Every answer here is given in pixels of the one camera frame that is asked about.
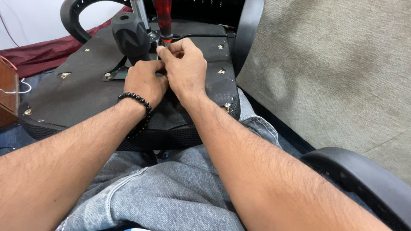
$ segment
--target wooden furniture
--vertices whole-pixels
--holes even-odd
[[[0,58],[0,88],[6,92],[18,91],[18,74]],[[17,109],[20,102],[18,93],[6,94],[0,91],[0,127],[17,122]]]

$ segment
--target forearm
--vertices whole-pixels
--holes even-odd
[[[69,212],[145,116],[145,108],[131,101],[124,99],[74,127],[0,157],[0,224],[5,230],[48,230]]]
[[[388,230],[309,167],[208,98],[185,108],[249,230]]]

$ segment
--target screwdriver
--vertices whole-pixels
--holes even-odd
[[[160,27],[160,38],[163,41],[162,45],[165,47],[169,47],[173,40],[173,34],[171,33],[171,1],[154,0],[158,26]]]

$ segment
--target left hand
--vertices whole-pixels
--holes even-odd
[[[165,72],[163,61],[138,61],[134,67],[129,68],[124,92],[141,96],[154,109],[169,87],[168,79],[165,76],[157,77],[156,72]]]

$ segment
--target chair armrest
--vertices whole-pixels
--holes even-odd
[[[355,192],[393,230],[411,230],[411,187],[372,160],[343,148],[321,148],[301,161]]]

